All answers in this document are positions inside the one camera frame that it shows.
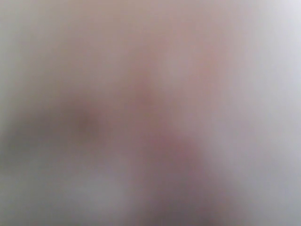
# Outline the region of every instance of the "skin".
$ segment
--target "skin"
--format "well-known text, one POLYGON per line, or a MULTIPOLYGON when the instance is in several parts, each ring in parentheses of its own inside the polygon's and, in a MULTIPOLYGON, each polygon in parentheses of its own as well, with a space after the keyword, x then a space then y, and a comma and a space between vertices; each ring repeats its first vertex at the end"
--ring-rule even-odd
POLYGON ((300 11, 0 1, 0 223, 301 224, 300 11))

